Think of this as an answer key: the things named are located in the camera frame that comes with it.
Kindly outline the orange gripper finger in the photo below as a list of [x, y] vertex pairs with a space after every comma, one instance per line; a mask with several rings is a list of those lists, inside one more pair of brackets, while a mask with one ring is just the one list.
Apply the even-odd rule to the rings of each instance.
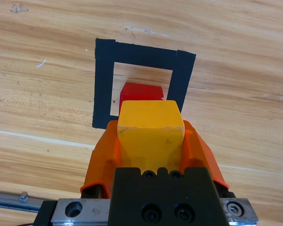
[[80, 189], [82, 198], [112, 197], [116, 169], [132, 167], [122, 156], [118, 139], [118, 130], [126, 131], [132, 128], [118, 128], [117, 125], [117, 120], [108, 123], [91, 154], [84, 185]]
[[183, 122], [185, 132], [179, 171], [183, 173], [186, 168], [205, 167], [209, 171], [219, 197], [234, 198], [235, 194], [229, 191], [230, 187], [225, 182], [209, 146], [188, 121]]

